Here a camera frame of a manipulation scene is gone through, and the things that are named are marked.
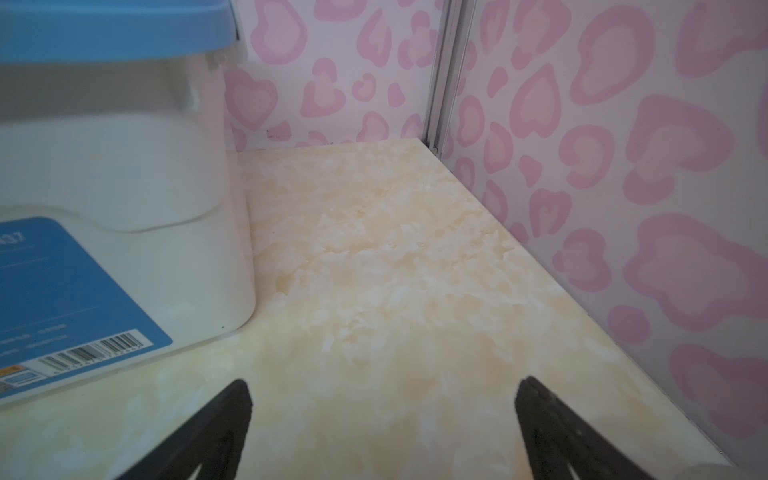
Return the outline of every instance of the wall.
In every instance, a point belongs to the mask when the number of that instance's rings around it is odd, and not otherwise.
[[[768,2],[479,0],[442,159],[768,473]]]
[[[239,151],[420,137],[442,0],[239,0],[249,61],[225,74]]]

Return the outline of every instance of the plastic storage container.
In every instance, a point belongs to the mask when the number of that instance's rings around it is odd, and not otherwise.
[[[0,3],[0,403],[253,313],[236,35],[228,0]]]

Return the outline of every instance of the label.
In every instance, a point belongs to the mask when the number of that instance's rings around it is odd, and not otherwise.
[[[171,343],[55,220],[0,223],[0,399]]]

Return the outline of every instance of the countertop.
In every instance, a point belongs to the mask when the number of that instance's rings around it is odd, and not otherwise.
[[[240,160],[253,318],[3,409],[1,477],[114,478],[236,378],[238,478],[530,478],[528,375],[658,478],[726,462],[417,140]]]

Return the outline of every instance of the blue label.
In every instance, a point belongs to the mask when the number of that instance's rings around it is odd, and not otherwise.
[[[56,221],[0,223],[0,399],[171,342]]]

